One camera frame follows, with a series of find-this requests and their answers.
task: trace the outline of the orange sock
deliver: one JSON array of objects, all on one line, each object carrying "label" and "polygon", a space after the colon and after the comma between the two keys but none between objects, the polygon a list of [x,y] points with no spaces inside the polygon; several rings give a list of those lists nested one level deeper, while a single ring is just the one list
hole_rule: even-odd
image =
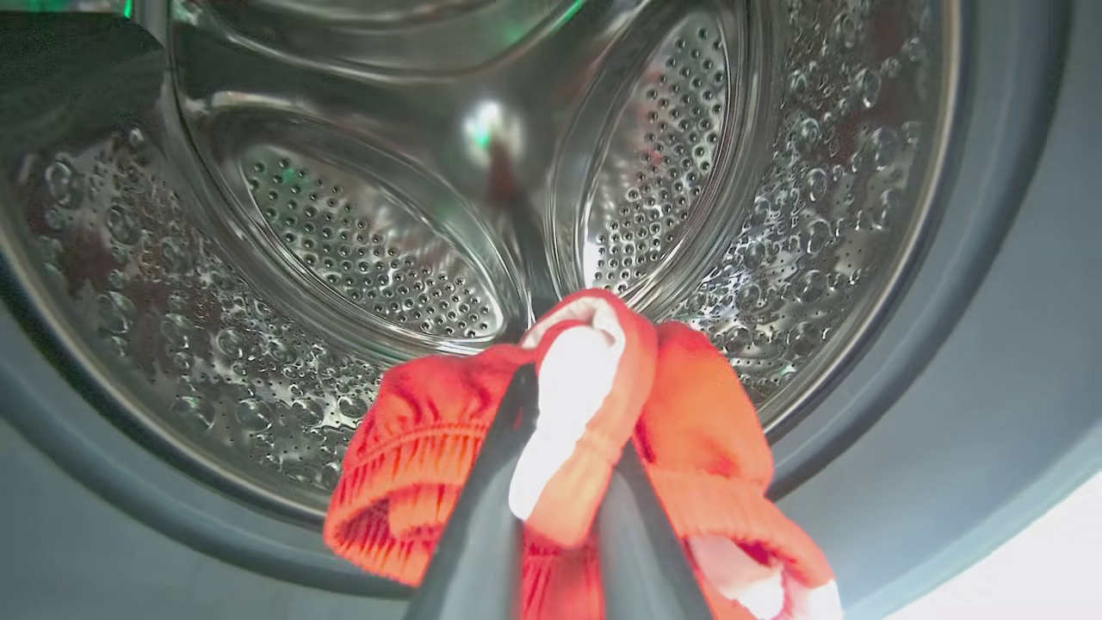
[{"label": "orange sock", "polygon": [[765,498],[773,455],[738,377],[684,325],[659,326],[658,339],[655,385],[635,439],[713,611],[841,619],[827,558]]},{"label": "orange sock", "polygon": [[534,532],[576,547],[650,392],[655,328],[616,295],[582,291],[552,308],[521,347],[540,352],[540,413],[509,508]]},{"label": "orange sock", "polygon": [[[603,617],[587,532],[633,426],[717,620],[841,617],[822,553],[765,498],[771,455],[727,361],[702,335],[678,324],[656,330],[604,291],[571,295],[521,346],[391,369],[349,445],[326,543],[366,570],[420,583],[505,391],[528,363],[538,365],[538,426],[547,425],[530,455],[559,458],[537,458],[514,477],[528,493],[517,505],[510,498],[515,511],[529,507],[526,620]],[[604,388],[584,392],[594,385]],[[554,407],[562,415],[544,418]]]}]

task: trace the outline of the black tong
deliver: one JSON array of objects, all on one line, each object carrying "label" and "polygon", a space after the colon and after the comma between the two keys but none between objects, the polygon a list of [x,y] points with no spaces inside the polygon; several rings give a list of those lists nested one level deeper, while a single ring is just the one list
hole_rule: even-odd
[{"label": "black tong", "polygon": [[[536,428],[539,390],[522,367],[501,400],[474,469],[406,620],[517,620],[523,524],[509,482]],[[606,620],[711,620],[681,542],[630,443],[597,515]]]}]

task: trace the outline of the white fabric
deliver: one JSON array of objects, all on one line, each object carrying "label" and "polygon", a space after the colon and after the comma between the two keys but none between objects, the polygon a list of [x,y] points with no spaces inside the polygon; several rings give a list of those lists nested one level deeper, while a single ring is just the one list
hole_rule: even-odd
[{"label": "white fabric", "polygon": [[780,566],[761,565],[723,536],[690,536],[689,550],[704,578],[724,598],[738,601],[759,620],[780,614],[785,607]]},{"label": "white fabric", "polygon": [[612,392],[625,337],[603,298],[582,297],[537,324],[522,347],[539,346],[548,328],[570,319],[588,322],[564,330],[540,363],[539,417],[509,485],[509,510],[526,521],[536,503]]},{"label": "white fabric", "polygon": [[842,620],[842,600],[838,583],[829,581],[818,588],[808,588],[800,581],[785,576],[792,609],[780,620]]}]

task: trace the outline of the stainless steel drum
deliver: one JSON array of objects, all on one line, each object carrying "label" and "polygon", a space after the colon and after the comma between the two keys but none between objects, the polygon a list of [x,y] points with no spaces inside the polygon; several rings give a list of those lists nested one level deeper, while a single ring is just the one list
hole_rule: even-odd
[{"label": "stainless steel drum", "polygon": [[306,520],[387,368],[585,286],[798,424],[934,219],[952,1],[114,6],[164,44],[161,96],[26,142],[0,249],[121,424]]}]

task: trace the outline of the ribbed cuff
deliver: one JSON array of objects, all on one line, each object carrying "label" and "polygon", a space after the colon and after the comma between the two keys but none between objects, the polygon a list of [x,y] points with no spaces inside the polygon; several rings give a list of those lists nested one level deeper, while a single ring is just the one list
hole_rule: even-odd
[{"label": "ribbed cuff", "polygon": [[834,578],[819,547],[759,488],[722,476],[653,466],[648,474],[680,539],[728,537],[748,551],[776,558],[790,577],[811,588]]},{"label": "ribbed cuff", "polygon": [[325,520],[326,544],[371,573],[420,583],[485,435],[482,426],[428,427],[349,455]]},{"label": "ribbed cuff", "polygon": [[522,572],[521,618],[604,617],[601,563],[592,540],[581,548],[563,550],[526,531]]}]

